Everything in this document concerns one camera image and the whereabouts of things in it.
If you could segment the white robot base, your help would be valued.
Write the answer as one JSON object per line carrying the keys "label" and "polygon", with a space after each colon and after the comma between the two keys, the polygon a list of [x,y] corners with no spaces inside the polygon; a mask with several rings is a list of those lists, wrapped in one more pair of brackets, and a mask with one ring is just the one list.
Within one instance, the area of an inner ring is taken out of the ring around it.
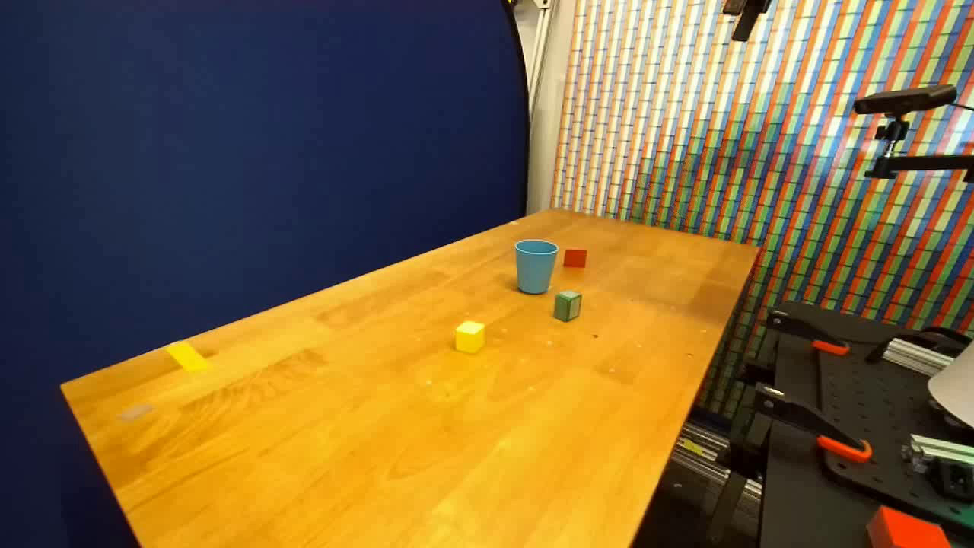
{"label": "white robot base", "polygon": [[974,344],[928,378],[928,396],[945,416],[974,429]]}

